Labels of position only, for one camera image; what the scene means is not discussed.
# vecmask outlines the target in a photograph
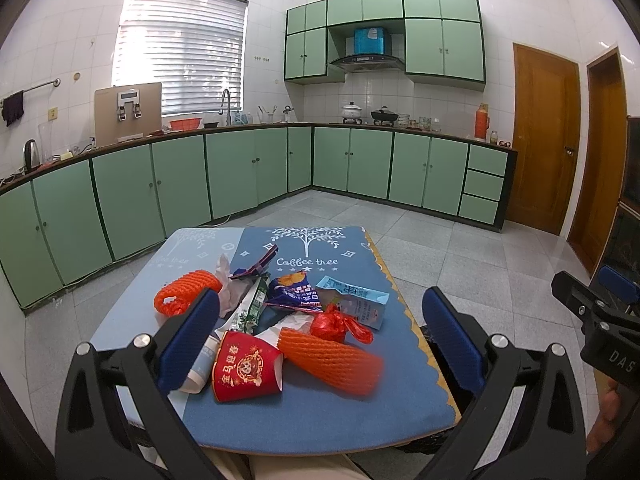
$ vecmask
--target white pot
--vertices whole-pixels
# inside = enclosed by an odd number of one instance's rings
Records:
[[[343,119],[359,119],[362,117],[362,108],[358,105],[353,104],[353,102],[348,105],[344,105],[342,107],[342,118]]]

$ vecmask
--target window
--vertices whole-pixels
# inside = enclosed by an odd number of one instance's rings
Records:
[[[244,0],[125,0],[112,84],[162,83],[162,114],[242,107]]]

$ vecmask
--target person's hand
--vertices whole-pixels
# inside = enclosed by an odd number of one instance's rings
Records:
[[[587,452],[599,451],[609,440],[613,438],[615,427],[613,422],[620,410],[620,396],[616,391],[618,383],[611,378],[607,378],[609,391],[600,400],[600,413],[593,428],[587,435]]]

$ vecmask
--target red paper cup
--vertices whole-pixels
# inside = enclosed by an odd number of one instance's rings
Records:
[[[218,402],[282,391],[283,354],[266,341],[228,330],[213,365],[211,385]]]

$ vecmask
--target blue gripper pad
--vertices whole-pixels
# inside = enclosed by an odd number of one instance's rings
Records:
[[[482,355],[454,316],[455,308],[433,288],[422,297],[422,315],[458,384],[477,397],[484,388]]]
[[[196,301],[197,305],[158,360],[156,385],[165,395],[182,386],[220,314],[220,302],[214,290],[208,289]]]
[[[638,286],[609,266],[603,266],[598,272],[598,282],[626,305],[640,300]]]

